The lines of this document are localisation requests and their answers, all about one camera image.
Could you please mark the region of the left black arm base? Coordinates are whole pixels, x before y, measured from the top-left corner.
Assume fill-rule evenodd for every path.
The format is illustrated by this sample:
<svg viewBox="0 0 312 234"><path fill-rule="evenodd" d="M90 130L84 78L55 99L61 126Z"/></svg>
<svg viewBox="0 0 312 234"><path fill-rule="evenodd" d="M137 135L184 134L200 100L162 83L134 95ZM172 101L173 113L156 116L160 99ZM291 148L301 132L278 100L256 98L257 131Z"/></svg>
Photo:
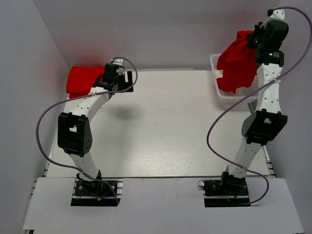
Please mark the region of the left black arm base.
<svg viewBox="0 0 312 234"><path fill-rule="evenodd" d="M122 179L105 183L76 179L71 198L72 207L117 207L121 200Z"/></svg>

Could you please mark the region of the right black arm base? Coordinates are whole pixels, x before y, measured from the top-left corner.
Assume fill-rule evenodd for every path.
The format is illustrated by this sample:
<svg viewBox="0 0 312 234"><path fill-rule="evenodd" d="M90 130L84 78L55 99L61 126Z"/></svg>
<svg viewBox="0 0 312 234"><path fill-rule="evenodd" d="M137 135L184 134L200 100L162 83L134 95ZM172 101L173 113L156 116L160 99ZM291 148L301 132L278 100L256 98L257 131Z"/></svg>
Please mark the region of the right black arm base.
<svg viewBox="0 0 312 234"><path fill-rule="evenodd" d="M221 179L201 179L198 187L204 191L206 208L250 207L245 178L236 178L223 172Z"/></svg>

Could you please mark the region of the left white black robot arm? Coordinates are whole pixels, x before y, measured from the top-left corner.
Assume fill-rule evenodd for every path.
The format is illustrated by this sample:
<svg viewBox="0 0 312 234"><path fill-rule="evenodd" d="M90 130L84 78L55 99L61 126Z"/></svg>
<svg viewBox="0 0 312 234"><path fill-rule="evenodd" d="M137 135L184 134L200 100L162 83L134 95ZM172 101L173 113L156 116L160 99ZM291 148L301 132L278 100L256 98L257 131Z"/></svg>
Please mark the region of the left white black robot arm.
<svg viewBox="0 0 312 234"><path fill-rule="evenodd" d="M89 96L75 109L58 117L58 146L73 160L79 169L77 177L87 181L86 189L94 195L102 191L103 182L90 152L93 144L90 122L115 91L134 91L132 73L124 71L123 63L124 59L117 58L105 64L104 74L96 78Z"/></svg>

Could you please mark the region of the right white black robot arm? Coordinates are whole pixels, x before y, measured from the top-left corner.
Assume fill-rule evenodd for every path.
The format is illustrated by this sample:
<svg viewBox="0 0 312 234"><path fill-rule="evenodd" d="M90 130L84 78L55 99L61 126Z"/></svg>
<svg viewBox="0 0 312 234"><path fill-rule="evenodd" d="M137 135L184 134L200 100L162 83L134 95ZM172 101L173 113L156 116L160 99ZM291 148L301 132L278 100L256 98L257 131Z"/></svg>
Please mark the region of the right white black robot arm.
<svg viewBox="0 0 312 234"><path fill-rule="evenodd" d="M288 31L288 24L280 19L260 22L253 31L239 31L236 41L219 58L217 68L223 71L217 79L219 88L235 93L238 88L250 87L257 78L261 89L256 110L243 122L243 139L234 161L222 173L220 188L225 194L237 190L255 155L288 121L281 113L277 80L284 65L280 47Z"/></svg>

